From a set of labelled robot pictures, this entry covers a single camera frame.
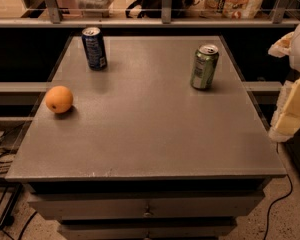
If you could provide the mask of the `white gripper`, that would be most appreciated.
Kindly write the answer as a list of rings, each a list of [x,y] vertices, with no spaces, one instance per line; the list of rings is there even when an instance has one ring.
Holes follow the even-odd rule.
[[[290,67],[300,72],[300,23],[276,41],[268,54],[277,58],[289,56]],[[268,135],[274,142],[286,142],[300,129],[300,78],[286,81],[281,87]]]

